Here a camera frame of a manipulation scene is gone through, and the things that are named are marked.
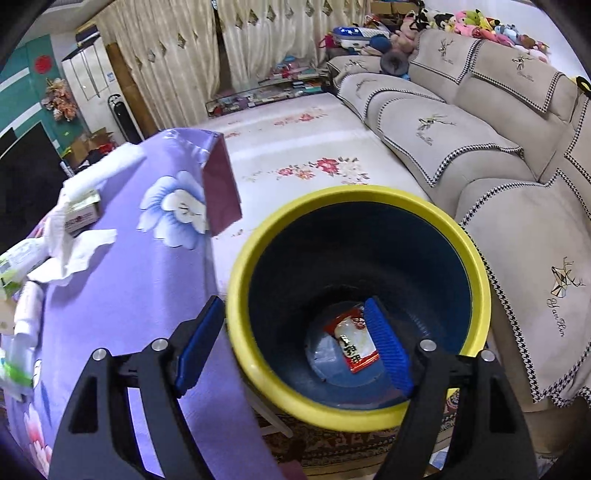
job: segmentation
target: white tissue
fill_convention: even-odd
[[[71,204],[84,198],[89,190],[144,158],[141,147],[126,143],[64,182],[57,205],[47,215],[43,229],[43,240],[51,258],[29,273],[30,280],[68,285],[75,273],[88,269],[97,248],[115,242],[117,230],[114,229],[88,230],[73,238],[65,229],[66,212]]]

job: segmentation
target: television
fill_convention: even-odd
[[[55,207],[66,174],[41,122],[0,156],[0,254]]]
[[[12,128],[9,128],[3,136],[0,137],[0,156],[17,141],[17,135]]]

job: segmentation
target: red decoration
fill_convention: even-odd
[[[53,64],[51,62],[51,57],[49,55],[41,55],[40,57],[37,57],[37,59],[35,60],[35,71],[39,75],[45,75],[47,72],[51,70],[52,66]]]

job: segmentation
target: teal wall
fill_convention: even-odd
[[[49,72],[39,75],[35,71],[35,60],[41,55],[51,57],[52,67]],[[15,121],[22,113],[38,104],[46,96],[47,79],[60,77],[56,59],[49,35],[36,38],[16,49],[8,59],[4,69],[0,72],[0,84],[23,69],[29,69],[29,74],[0,91],[0,132],[11,122]],[[50,140],[57,140],[60,152],[65,150],[83,132],[80,119],[75,118],[71,122],[60,120],[56,122],[53,114],[42,108],[31,118],[15,128],[17,137],[29,130],[38,122],[43,127]]]

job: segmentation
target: metal screw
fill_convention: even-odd
[[[107,350],[105,350],[104,348],[99,348],[99,349],[95,350],[94,352],[92,352],[92,358],[94,360],[96,360],[97,362],[100,362],[106,356],[107,356]]]
[[[168,340],[166,338],[159,338],[152,342],[152,350],[161,352],[168,346]]]
[[[433,342],[433,340],[429,340],[428,338],[421,340],[421,343],[419,343],[419,346],[425,352],[434,352],[437,349],[437,344],[435,342]]]
[[[483,350],[480,352],[480,356],[485,362],[493,362],[495,361],[495,354],[492,353],[490,350]]]

